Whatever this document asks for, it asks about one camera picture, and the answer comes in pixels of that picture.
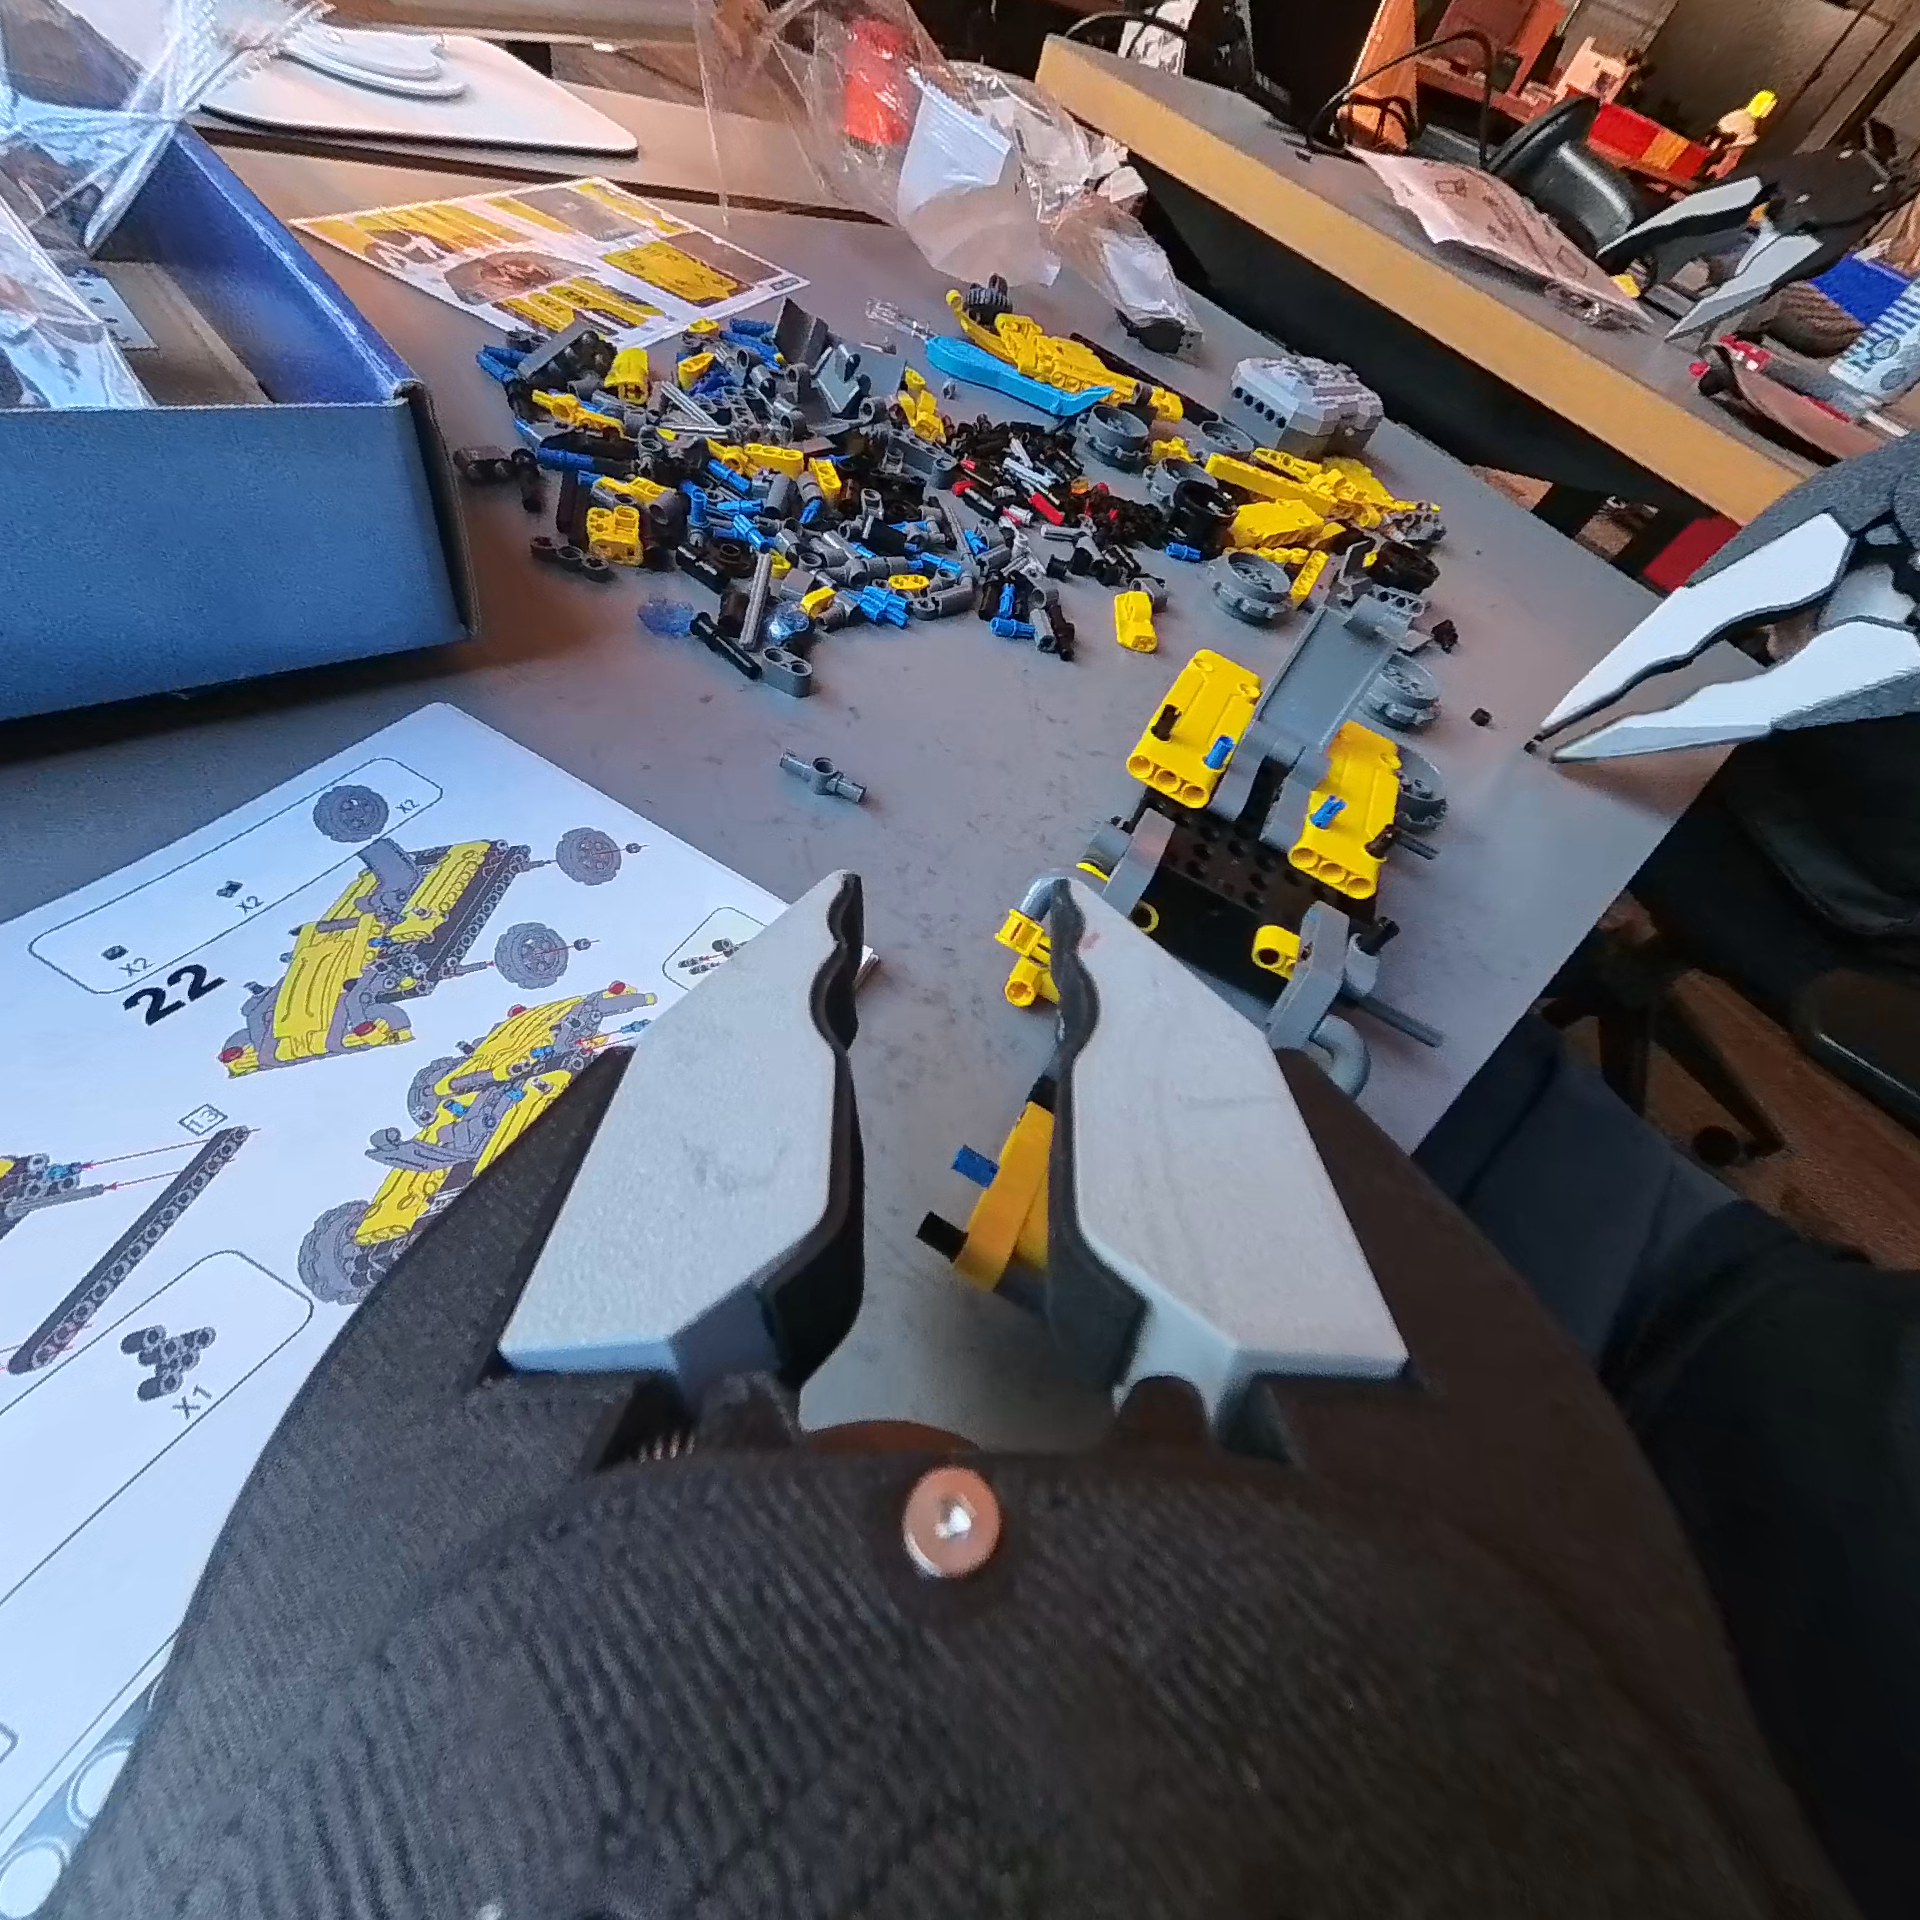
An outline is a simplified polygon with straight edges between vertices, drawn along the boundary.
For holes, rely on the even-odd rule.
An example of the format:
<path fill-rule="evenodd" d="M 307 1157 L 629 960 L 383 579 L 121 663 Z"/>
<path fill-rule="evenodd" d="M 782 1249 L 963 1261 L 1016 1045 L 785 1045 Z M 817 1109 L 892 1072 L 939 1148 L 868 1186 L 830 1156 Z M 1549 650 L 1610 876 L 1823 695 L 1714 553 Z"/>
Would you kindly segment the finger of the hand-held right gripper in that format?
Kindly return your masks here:
<path fill-rule="evenodd" d="M 1685 664 L 1654 674 L 1639 684 L 1663 681 Z M 1808 633 L 1747 678 L 1701 681 L 1673 705 L 1634 713 L 1620 700 L 1558 731 L 1549 756 L 1663 756 L 1702 745 L 1747 745 L 1772 731 L 1914 716 L 1915 596 L 1906 589 L 1906 579 L 1843 579 L 1813 609 Z"/>
<path fill-rule="evenodd" d="M 1562 695 L 1535 738 L 1549 742 L 1567 731 L 1575 722 L 1620 700 L 1646 678 L 1701 659 L 1735 625 L 1809 605 L 1838 587 L 1851 554 L 1855 530 L 1838 517 L 1809 517 L 1712 575 L 1675 587 Z"/>

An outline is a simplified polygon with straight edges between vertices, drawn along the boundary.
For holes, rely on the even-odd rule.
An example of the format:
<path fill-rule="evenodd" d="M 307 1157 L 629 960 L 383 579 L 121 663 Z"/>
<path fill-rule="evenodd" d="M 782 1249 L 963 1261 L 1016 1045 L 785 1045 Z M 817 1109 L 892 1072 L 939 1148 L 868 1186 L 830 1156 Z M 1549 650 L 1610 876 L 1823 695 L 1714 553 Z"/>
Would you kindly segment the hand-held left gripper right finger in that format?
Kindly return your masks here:
<path fill-rule="evenodd" d="M 1056 986 L 1045 1329 L 1111 1410 L 1228 1438 L 1270 1381 L 1395 1382 L 1407 1345 L 1262 1032 L 1089 883 L 1045 885 Z"/>

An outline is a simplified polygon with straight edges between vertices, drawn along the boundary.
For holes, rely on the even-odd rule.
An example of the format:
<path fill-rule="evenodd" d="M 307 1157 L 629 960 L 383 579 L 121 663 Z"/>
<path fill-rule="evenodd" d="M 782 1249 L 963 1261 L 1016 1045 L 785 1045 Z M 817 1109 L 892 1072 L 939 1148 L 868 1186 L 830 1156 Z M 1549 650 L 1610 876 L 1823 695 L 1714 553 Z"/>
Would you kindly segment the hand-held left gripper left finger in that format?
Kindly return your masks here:
<path fill-rule="evenodd" d="M 660 1017 L 504 1319 L 518 1370 L 801 1388 L 863 1306 L 863 883 L 823 876 Z"/>

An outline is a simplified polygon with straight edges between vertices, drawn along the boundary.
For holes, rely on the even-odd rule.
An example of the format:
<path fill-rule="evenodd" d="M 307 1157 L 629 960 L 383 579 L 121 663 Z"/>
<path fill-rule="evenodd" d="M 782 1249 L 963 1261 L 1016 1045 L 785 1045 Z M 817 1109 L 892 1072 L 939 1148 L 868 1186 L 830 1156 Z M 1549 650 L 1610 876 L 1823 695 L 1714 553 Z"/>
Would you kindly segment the yellow black building-block vehicle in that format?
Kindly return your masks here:
<path fill-rule="evenodd" d="M 1425 838 L 1395 823 L 1404 742 L 1366 695 L 1308 695 L 1300 663 L 1260 678 L 1200 650 L 1129 752 L 1135 806 L 1072 872 L 1173 957 L 1253 992 L 1267 1036 L 1312 1053 L 1346 1093 L 1374 1068 L 1354 1017 L 1438 1045 L 1375 990 L 1400 929 L 1382 876 Z"/>

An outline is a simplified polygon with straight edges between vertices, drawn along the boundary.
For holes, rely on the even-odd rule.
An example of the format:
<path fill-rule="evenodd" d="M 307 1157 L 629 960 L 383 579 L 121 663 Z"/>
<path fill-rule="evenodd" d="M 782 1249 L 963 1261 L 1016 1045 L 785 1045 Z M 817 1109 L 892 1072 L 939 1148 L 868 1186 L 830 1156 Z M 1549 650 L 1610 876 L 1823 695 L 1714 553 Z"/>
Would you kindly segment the white instruction booklet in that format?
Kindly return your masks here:
<path fill-rule="evenodd" d="M 6 1914 L 346 1315 L 782 911 L 425 705 L 6 922 Z"/>

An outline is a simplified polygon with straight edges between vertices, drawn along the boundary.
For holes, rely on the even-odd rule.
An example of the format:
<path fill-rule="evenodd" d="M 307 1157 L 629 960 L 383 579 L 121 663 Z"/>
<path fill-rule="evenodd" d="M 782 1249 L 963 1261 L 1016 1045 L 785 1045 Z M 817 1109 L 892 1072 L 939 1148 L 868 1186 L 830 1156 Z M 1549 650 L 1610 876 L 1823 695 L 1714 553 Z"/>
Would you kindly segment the pile of building-block parts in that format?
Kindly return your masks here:
<path fill-rule="evenodd" d="M 835 335 L 793 298 L 776 319 L 696 323 L 654 350 L 592 323 L 513 329 L 478 353 L 513 438 L 461 446 L 449 466 L 551 521 L 528 545 L 541 562 L 584 582 L 685 575 L 696 600 L 648 600 L 638 621 L 793 699 L 814 689 L 817 639 L 846 625 L 976 614 L 1069 663 L 1069 587 L 1147 587 L 1161 614 L 1168 567 L 1214 562 L 1162 549 L 1147 488 L 1173 455 L 1236 491 L 1224 553 L 1284 562 L 1291 614 L 1390 609 L 1395 633 L 1425 614 L 1444 512 L 1366 454 L 1260 446 L 1140 359 L 1016 312 L 1002 281 L 947 292 L 947 306 L 949 325 L 935 329 L 877 298 L 878 337 Z M 1069 391 L 1110 383 L 1152 425 L 1147 466 L 1083 462 L 1077 420 L 944 378 L 922 359 L 935 335 Z"/>

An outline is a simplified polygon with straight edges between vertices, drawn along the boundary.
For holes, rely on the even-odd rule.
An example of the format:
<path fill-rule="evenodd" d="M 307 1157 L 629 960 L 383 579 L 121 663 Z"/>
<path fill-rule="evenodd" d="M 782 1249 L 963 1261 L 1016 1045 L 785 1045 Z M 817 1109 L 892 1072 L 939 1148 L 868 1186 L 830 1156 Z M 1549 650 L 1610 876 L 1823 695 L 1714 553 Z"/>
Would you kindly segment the black office chair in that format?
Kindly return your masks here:
<path fill-rule="evenodd" d="M 1675 996 L 1702 975 L 1915 1131 L 1915 716 L 1735 750 L 1625 900 L 1647 932 L 1593 929 L 1554 975 L 1547 1017 L 1599 1019 L 1601 1077 L 1635 1116 L 1659 1049 L 1735 1119 L 1708 1161 L 1785 1148 Z"/>
<path fill-rule="evenodd" d="M 1654 211 L 1635 182 L 1588 145 L 1599 111 L 1599 93 L 1575 90 L 1487 158 L 1487 174 L 1547 211 L 1585 257 Z"/>

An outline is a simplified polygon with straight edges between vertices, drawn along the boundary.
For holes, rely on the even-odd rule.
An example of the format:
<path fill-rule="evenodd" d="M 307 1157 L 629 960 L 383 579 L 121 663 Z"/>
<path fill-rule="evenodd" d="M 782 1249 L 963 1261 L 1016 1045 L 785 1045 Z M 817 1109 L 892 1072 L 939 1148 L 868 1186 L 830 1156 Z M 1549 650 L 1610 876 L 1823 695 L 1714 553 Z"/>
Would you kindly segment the paper sheet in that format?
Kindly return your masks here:
<path fill-rule="evenodd" d="M 1549 292 L 1567 312 L 1639 323 L 1639 294 L 1585 257 L 1538 203 L 1487 169 L 1357 152 L 1434 246 L 1472 253 Z"/>

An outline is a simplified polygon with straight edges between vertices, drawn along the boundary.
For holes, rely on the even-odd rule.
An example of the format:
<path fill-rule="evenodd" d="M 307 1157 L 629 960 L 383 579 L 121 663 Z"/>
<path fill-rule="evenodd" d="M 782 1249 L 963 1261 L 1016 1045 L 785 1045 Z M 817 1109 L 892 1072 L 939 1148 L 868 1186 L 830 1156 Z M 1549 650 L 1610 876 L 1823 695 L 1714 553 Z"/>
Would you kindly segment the tan wooden table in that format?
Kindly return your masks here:
<path fill-rule="evenodd" d="M 1354 365 L 1391 420 L 1576 500 L 1762 517 L 1809 455 L 1696 391 L 1692 359 L 1444 253 L 1361 158 L 1307 152 L 1249 99 L 1049 36 L 1043 86 L 1129 145 L 1174 265 L 1253 329 Z"/>

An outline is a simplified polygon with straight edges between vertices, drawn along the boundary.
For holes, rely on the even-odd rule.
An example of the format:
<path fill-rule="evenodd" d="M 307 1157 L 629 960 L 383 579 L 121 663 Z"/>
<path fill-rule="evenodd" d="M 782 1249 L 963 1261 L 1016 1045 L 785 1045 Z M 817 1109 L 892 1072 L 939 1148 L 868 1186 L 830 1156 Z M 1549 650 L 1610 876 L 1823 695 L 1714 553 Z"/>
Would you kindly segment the black toy tyre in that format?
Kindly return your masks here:
<path fill-rule="evenodd" d="M 1236 491 L 1187 455 L 1156 467 L 1152 500 L 1162 512 L 1162 549 L 1174 559 L 1214 559 L 1232 540 L 1238 517 Z"/>

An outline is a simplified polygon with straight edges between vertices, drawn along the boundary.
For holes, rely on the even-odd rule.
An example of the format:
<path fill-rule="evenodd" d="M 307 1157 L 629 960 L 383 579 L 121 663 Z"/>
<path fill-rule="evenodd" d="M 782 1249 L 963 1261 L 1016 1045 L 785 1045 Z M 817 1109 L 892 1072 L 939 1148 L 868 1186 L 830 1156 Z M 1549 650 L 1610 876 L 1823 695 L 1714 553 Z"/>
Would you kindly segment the person's dark clothing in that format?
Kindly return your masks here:
<path fill-rule="evenodd" d="M 1524 1017 L 1415 1152 L 1613 1396 L 1864 1914 L 1915 1914 L 1915 1274 L 1813 1241 Z"/>

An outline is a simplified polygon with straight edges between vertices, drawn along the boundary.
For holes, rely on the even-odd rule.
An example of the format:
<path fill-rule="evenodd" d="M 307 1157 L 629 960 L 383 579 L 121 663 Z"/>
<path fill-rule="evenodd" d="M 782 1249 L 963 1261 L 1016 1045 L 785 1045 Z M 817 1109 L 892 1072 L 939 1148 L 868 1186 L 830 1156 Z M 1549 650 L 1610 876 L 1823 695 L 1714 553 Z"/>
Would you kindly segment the blue brick separator tool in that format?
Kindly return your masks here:
<path fill-rule="evenodd" d="M 944 369 L 944 378 L 957 387 L 976 387 L 999 399 L 1010 399 L 1016 404 L 1030 404 L 1052 420 L 1077 420 L 1104 404 L 1118 391 L 1110 383 L 1095 383 L 1089 391 L 1069 391 L 1033 375 L 1020 375 L 1012 363 L 999 359 L 987 348 L 976 348 L 970 337 L 927 337 L 922 359 L 931 369 Z"/>

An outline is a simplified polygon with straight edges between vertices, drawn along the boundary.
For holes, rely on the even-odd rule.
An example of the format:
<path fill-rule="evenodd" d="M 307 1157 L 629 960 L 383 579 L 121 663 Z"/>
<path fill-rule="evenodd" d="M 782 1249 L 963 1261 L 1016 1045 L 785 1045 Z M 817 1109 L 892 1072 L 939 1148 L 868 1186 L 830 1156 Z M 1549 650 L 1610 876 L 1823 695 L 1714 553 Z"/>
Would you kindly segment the blue cardboard box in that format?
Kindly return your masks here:
<path fill-rule="evenodd" d="M 6 722 L 478 633 L 425 383 L 196 128 L 104 269 L 149 404 L 6 408 Z"/>

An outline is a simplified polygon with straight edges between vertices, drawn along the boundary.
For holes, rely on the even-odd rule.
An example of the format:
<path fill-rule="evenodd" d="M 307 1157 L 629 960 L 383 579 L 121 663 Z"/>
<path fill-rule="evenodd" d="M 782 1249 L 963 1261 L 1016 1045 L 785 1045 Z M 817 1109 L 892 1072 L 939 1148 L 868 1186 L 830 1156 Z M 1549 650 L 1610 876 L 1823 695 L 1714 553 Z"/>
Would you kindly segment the yellow sticker sheet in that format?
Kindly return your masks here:
<path fill-rule="evenodd" d="M 307 215 L 298 233 L 487 325 L 592 323 L 618 348 L 756 315 L 810 289 L 604 178 Z"/>

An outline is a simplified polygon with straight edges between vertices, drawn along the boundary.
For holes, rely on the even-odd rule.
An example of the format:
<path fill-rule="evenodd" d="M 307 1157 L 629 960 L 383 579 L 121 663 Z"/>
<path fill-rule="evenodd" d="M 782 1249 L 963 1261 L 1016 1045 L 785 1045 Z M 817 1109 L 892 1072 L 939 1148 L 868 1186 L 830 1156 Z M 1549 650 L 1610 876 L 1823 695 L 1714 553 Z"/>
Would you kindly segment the white stand base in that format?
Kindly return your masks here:
<path fill-rule="evenodd" d="M 212 90 L 204 119 L 363 145 L 638 152 L 633 128 L 489 39 L 334 20 L 299 28 L 278 60 Z"/>

